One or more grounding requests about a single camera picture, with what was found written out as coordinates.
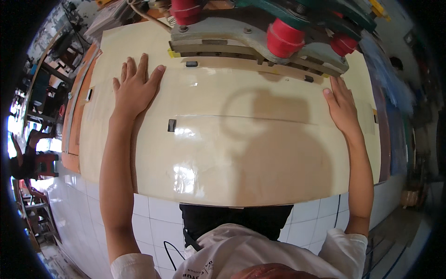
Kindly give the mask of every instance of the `green machine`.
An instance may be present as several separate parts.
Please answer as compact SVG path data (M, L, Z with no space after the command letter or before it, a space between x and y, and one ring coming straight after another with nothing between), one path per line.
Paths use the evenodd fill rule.
M169 43L183 57L254 59L339 76L361 32L376 27L352 0L233 0L230 9L202 10L206 3L172 0L177 24Z

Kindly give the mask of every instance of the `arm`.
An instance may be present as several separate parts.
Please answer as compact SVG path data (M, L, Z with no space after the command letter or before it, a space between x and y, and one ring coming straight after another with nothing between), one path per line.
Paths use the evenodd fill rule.
M130 137L136 116L155 96L165 67L158 66L146 80L147 54L138 69L123 63L121 84L113 79L115 109L110 117L99 177L99 204L104 221L110 263L121 255L140 253L133 236L133 187L130 174Z
M20 149L19 143L17 142L16 136L11 133L11 140L12 143L14 144L14 149L17 152L17 161L19 163L19 167L23 164L23 155L22 155L22 150Z
M350 157L350 219L345 233L359 233L367 237L373 205L372 168L351 90L347 89L342 78L330 77L330 81L333 91L324 89L324 96L331 118L345 136Z

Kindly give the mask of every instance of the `person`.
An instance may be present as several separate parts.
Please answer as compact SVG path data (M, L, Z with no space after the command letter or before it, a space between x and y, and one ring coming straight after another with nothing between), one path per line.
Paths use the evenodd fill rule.
M40 131L31 130L26 142L25 153L22 154L20 146L17 142L16 136L11 133L12 143L17 152L16 157L9 160L12 176L17 179L37 179L36 174L36 146L39 140L43 138L54 138L54 133L44 133L42 130L46 126L42 126Z
M160 278L152 256L141 254L132 229L131 132L165 72L159 65L146 79L147 64L147 54L142 55L138 67L129 57L122 65L120 82L113 79L116 106L102 158L99 202L114 278ZM277 241L292 206L233 209L180 205L187 259L174 279L362 277L373 203L372 171L352 93L341 78L330 77L330 81L332 90L324 89L323 95L350 154L350 219L345 231L329 230L319 255L314 255Z

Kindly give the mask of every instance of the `hand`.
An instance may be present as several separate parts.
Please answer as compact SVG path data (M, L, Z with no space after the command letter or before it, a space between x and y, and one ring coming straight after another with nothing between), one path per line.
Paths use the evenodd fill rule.
M330 107L333 122L344 133L348 141L363 138L351 90L347 89L344 80L340 77L331 76L330 81L333 91L325 88L323 92Z
M148 56L143 53L138 69L135 61L127 57L127 62L122 64L121 83L113 78L113 90L115 91L114 114L135 120L136 116L145 110L155 96L158 85L165 71L165 66L159 65L147 80Z

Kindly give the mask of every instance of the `white shirt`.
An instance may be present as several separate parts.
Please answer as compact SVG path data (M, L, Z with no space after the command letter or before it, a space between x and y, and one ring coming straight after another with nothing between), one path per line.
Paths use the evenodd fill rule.
M361 278L364 269L367 238L331 229L319 255L289 243L275 242L240 225L224 224L202 235L196 252L191 246L187 259L178 267L173 279L227 279L233 274L262 263L282 263L297 271L318 277ZM118 257L111 265L115 279L157 278L153 258L144 254Z

